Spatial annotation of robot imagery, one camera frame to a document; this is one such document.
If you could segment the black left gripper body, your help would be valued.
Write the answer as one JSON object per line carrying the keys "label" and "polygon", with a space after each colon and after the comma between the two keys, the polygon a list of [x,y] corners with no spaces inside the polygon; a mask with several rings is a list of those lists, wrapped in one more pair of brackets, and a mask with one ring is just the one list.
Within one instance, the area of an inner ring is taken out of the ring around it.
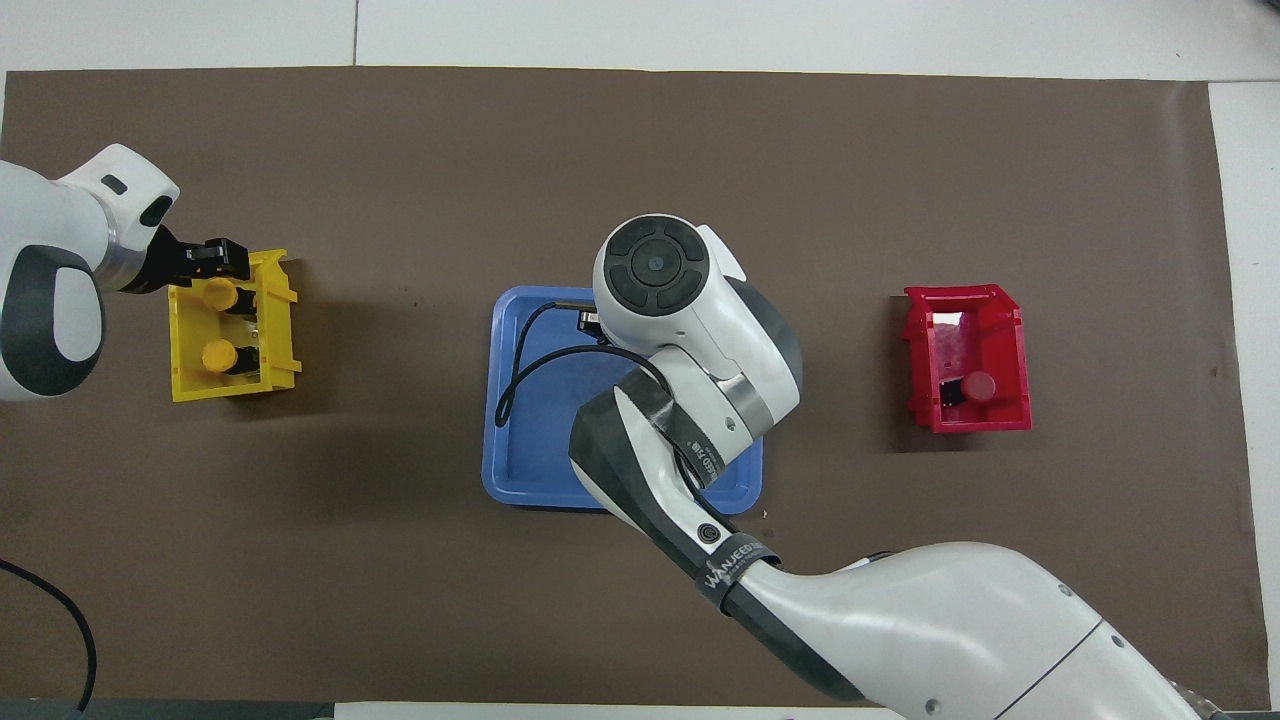
{"label": "black left gripper body", "polygon": [[215,241],[180,242],[165,225],[159,225],[146,249],[142,266],[128,282],[129,293],[151,293],[166,284],[191,287],[192,279],[209,277]]}

